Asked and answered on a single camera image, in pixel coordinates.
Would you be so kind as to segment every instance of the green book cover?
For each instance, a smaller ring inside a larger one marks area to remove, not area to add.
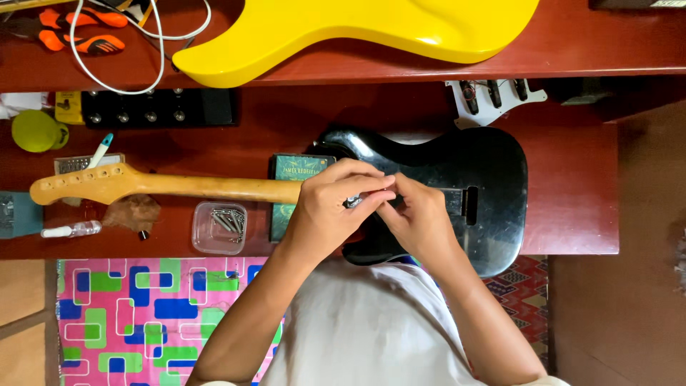
[[[277,180],[304,181],[333,164],[335,158],[321,155],[275,154],[272,158],[272,178]],[[272,206],[270,242],[279,242],[291,219],[293,204],[275,203]]]

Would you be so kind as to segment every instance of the person's right hand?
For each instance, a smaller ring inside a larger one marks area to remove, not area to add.
[[[429,271],[440,269],[445,259],[456,254],[466,257],[445,209],[443,192],[402,173],[395,175],[394,190],[404,202],[397,208],[384,202],[377,213],[409,254],[426,264]]]

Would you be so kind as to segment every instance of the white cap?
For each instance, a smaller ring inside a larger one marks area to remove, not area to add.
[[[44,238],[48,237],[67,237],[71,235],[71,227],[59,227],[53,229],[44,229],[40,231],[40,236]]]

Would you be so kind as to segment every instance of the person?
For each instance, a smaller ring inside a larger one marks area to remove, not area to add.
[[[343,207],[360,192],[369,193]],[[393,208],[396,193],[404,203]],[[431,276],[412,264],[327,259],[374,211]],[[186,385],[249,385],[285,313],[260,386],[566,385],[546,374],[479,279],[442,192],[361,161],[343,159],[303,183],[283,240],[219,322]]]

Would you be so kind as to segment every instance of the guitar headstock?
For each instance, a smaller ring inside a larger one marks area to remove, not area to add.
[[[64,197],[86,198],[109,205],[135,193],[140,175],[126,163],[113,163],[39,179],[29,192],[39,205],[49,205]]]

